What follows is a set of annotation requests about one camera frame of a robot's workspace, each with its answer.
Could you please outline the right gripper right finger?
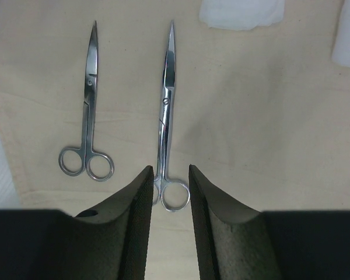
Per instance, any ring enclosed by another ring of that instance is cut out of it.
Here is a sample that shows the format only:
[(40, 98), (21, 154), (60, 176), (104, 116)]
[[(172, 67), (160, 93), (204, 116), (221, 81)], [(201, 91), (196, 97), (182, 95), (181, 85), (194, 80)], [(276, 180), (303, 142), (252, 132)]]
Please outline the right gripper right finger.
[(350, 211), (257, 211), (192, 165), (201, 279), (350, 279)]

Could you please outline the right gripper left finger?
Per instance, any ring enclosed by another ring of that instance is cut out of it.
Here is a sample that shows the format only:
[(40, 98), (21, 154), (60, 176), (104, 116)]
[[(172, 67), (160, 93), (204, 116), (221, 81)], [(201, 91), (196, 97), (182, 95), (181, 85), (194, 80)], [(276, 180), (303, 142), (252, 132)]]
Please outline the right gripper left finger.
[(0, 210), (0, 279), (144, 279), (152, 198), (147, 166), (76, 216)]

